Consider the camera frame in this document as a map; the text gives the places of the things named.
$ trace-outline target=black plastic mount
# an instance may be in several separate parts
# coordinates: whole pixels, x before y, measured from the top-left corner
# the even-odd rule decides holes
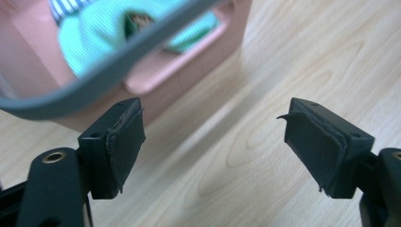
[[[87,195],[122,191],[145,141],[139,98],[121,101],[78,139],[36,157],[26,183],[0,191],[0,226],[92,226]]]
[[[401,149],[370,152],[373,136],[318,103],[293,98],[286,119],[285,142],[324,192],[351,199],[357,187],[365,227],[401,226]]]

